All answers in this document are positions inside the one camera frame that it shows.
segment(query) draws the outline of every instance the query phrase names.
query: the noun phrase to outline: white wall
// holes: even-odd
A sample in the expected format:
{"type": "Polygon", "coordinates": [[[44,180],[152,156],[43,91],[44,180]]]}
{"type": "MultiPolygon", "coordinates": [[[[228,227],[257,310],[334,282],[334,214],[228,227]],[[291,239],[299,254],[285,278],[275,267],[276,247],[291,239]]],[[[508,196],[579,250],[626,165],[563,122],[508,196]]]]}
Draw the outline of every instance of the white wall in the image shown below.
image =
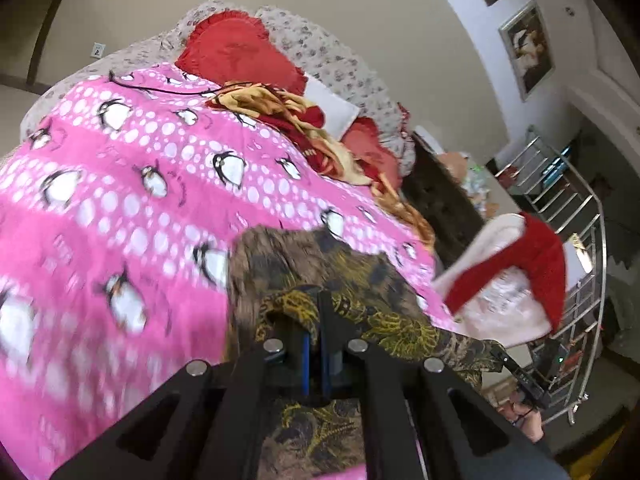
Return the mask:
{"type": "MultiPolygon", "coordinates": [[[[578,132],[581,115],[570,105],[559,71],[556,70],[530,94],[526,102],[523,102],[507,50],[498,31],[531,0],[499,0],[490,7],[484,0],[448,1],[478,51],[507,127],[509,142],[497,155],[498,163],[507,162],[524,145],[530,124],[533,124],[539,134],[554,147],[565,146],[578,132]]],[[[539,3],[545,20],[548,14],[564,12],[564,7],[545,8],[544,2],[539,3]]],[[[556,59],[557,38],[551,30],[549,36],[551,53],[556,59]]],[[[446,147],[446,138],[440,140],[446,147]]]]}
{"type": "Polygon", "coordinates": [[[591,0],[538,0],[568,99],[640,174],[640,91],[636,70],[591,0]],[[565,7],[574,16],[562,12],[565,7]]]}

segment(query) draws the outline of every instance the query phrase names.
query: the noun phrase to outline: floor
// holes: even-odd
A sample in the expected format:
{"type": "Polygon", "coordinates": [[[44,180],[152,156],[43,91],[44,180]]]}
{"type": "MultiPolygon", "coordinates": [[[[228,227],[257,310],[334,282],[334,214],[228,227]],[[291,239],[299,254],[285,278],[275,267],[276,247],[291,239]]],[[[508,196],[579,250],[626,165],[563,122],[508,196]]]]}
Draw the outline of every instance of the floor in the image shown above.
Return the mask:
{"type": "Polygon", "coordinates": [[[39,95],[0,85],[0,156],[20,141],[20,122],[39,95]]]}
{"type": "Polygon", "coordinates": [[[556,453],[570,447],[609,419],[621,406],[633,408],[640,398],[640,382],[605,358],[593,364],[586,392],[589,400],[578,408],[575,425],[561,416],[545,426],[546,439],[556,453]]]}

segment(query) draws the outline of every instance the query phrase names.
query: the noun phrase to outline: brown patterned cloth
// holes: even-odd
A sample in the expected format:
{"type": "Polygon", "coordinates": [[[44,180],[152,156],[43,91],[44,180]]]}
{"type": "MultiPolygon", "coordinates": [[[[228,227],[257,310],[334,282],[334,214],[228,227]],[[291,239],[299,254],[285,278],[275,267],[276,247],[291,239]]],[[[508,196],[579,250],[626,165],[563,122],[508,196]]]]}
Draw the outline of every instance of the brown patterned cloth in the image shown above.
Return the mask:
{"type": "MultiPolygon", "coordinates": [[[[256,227],[238,238],[229,260],[229,357],[270,336],[271,312],[292,317],[314,339],[318,310],[312,298],[321,288],[331,292],[336,312],[356,323],[363,339],[391,355],[437,356],[476,388],[483,371],[502,369],[490,354],[498,343],[432,326],[386,254],[353,251],[326,229],[256,227]]],[[[281,400],[271,413],[258,478],[311,478],[363,462],[357,400],[336,400],[324,408],[281,400]]]]}

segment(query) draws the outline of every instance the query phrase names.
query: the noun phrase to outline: wall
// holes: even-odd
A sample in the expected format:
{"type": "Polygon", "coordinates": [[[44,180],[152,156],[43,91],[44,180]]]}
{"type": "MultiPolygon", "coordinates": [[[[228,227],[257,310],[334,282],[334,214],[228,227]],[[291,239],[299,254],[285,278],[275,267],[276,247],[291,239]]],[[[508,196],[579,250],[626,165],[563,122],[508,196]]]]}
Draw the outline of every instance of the wall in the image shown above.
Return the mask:
{"type": "MultiPolygon", "coordinates": [[[[94,41],[112,52],[168,29],[205,0],[64,0],[39,79],[53,83],[89,63],[94,41]]],[[[375,68],[415,124],[478,162],[507,141],[500,108],[468,33],[446,0],[229,0],[275,4],[337,34],[375,68]]]]}
{"type": "MultiPolygon", "coordinates": [[[[523,102],[516,76],[498,30],[531,0],[499,0],[487,7],[484,0],[448,0],[468,32],[494,88],[507,127],[509,143],[497,155],[505,163],[525,143],[527,128],[533,124],[538,133],[556,148],[562,148],[579,130],[580,114],[568,102],[558,70],[537,87],[523,102]]],[[[542,16],[558,12],[539,1],[542,16]]],[[[557,39],[550,30],[551,52],[556,64],[557,39]]]]}
{"type": "Polygon", "coordinates": [[[592,0],[539,0],[555,47],[558,75],[572,104],[587,116],[640,174],[638,75],[592,0]],[[561,12],[571,7],[574,15],[561,12]]]}

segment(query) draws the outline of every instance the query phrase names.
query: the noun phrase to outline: metal screw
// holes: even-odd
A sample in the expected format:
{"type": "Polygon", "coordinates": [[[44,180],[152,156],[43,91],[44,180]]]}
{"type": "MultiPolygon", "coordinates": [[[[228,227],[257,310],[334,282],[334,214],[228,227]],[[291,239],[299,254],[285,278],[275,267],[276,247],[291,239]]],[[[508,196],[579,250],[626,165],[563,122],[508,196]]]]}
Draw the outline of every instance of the metal screw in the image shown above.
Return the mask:
{"type": "Polygon", "coordinates": [[[187,373],[192,377],[197,377],[202,375],[207,371],[207,364],[204,361],[200,361],[196,359],[195,361],[191,361],[187,364],[187,373]]]}
{"type": "Polygon", "coordinates": [[[347,348],[356,354],[361,354],[369,348],[369,344],[362,339],[352,339],[347,343],[347,348]]]}
{"type": "Polygon", "coordinates": [[[284,348],[284,343],[279,339],[267,339],[262,347],[270,354],[277,354],[284,348]]]}
{"type": "Polygon", "coordinates": [[[444,363],[437,357],[429,357],[424,360],[424,369],[434,374],[439,374],[444,370],[444,363]]]}

